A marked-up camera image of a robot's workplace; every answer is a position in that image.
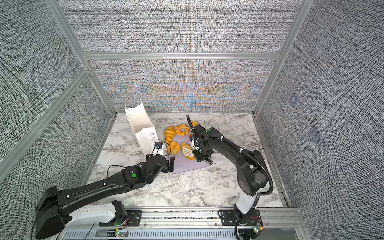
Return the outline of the white paper bag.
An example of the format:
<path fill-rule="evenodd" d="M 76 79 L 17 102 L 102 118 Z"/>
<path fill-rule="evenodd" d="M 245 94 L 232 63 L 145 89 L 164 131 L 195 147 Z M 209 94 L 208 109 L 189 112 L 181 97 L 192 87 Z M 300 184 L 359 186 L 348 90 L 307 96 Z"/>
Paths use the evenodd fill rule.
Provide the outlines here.
<path fill-rule="evenodd" d="M 141 103 L 134 108 L 126 107 L 125 113 L 143 154 L 145 156 L 151 154 L 155 147 L 155 142 L 158 142 L 159 138 L 144 104 Z"/>

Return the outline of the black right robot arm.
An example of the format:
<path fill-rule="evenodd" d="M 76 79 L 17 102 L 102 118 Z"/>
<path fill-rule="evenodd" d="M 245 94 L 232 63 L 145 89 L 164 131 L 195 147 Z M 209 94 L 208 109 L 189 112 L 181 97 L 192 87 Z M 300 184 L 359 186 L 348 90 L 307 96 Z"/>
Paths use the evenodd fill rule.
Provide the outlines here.
<path fill-rule="evenodd" d="M 251 214 L 259 198 L 273 192 L 274 182 L 260 151 L 251 152 L 225 138 L 217 129 L 205 129 L 201 125 L 192 129 L 190 140 L 198 162 L 210 162 L 211 155 L 216 151 L 236 167 L 237 183 L 241 188 L 234 206 L 237 219 Z"/>

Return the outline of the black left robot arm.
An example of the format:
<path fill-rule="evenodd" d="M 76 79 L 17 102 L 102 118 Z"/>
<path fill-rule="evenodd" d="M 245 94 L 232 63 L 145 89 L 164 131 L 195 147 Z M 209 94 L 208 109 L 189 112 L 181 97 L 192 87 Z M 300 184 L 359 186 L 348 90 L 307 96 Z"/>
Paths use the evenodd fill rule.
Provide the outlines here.
<path fill-rule="evenodd" d="M 42 240 L 60 233 L 74 220 L 71 213 L 106 197 L 141 189 L 151 184 L 159 173 L 173 172 L 174 162 L 173 157 L 167 160 L 162 155 L 147 155 L 145 162 L 128 166 L 98 182 L 61 191 L 56 186 L 47 188 L 35 208 L 31 237 Z"/>

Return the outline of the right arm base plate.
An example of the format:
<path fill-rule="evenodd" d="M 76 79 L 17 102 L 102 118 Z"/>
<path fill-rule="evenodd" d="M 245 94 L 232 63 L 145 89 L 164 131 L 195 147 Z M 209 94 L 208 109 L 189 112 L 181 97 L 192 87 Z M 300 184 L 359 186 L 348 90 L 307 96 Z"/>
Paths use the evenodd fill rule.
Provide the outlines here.
<path fill-rule="evenodd" d="M 223 226 L 235 226 L 243 214 L 235 210 L 221 209 L 218 211 L 218 216 Z M 242 226 L 255 226 L 257 223 L 263 225 L 260 211 L 256 209 L 251 209 L 250 215 L 241 221 Z"/>

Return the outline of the sugared ring donut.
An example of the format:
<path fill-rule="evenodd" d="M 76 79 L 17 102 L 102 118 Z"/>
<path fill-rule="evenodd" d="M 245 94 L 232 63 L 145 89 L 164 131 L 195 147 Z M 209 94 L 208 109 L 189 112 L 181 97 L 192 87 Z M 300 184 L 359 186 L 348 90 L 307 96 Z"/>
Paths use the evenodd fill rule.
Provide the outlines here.
<path fill-rule="evenodd" d="M 175 128 L 175 131 L 178 136 L 184 137 L 190 133 L 190 127 L 186 124 L 180 124 Z"/>

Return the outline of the steel tongs white tips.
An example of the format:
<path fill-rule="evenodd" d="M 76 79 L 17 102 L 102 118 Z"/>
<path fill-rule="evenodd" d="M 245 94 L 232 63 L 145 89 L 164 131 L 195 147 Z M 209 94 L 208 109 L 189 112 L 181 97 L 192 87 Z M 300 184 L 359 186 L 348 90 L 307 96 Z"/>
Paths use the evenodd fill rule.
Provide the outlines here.
<path fill-rule="evenodd" d="M 182 143 L 182 146 L 181 146 L 181 150 L 182 150 L 182 154 L 190 159 L 190 160 L 196 160 L 197 162 L 205 162 L 205 163 L 208 163 L 209 165 L 215 165 L 216 163 L 213 162 L 212 160 L 210 159 L 201 159 L 199 160 L 195 154 L 198 154 L 199 156 L 202 154 L 202 150 L 200 148 L 195 148 L 194 146 L 192 145 L 188 145 L 187 143 Z"/>

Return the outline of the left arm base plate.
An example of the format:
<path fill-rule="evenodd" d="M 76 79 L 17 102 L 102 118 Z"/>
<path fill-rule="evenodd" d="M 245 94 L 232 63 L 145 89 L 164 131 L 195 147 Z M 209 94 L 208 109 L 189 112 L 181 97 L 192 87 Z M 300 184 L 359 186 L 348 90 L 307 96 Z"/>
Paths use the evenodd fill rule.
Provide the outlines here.
<path fill-rule="evenodd" d="M 117 215 L 107 223 L 99 223 L 99 227 L 138 227 L 142 217 L 141 210 L 128 210 L 125 214 Z"/>

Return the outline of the round orange knotted bun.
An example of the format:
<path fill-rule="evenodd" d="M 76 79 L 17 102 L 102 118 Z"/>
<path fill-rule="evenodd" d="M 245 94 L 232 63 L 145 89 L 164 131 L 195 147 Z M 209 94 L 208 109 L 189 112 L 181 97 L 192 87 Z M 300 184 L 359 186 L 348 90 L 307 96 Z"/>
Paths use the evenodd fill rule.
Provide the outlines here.
<path fill-rule="evenodd" d="M 181 149 L 181 146 L 175 142 L 175 141 L 171 141 L 169 144 L 168 144 L 168 152 L 171 154 L 171 155 L 176 155 L 180 152 L 180 149 Z"/>

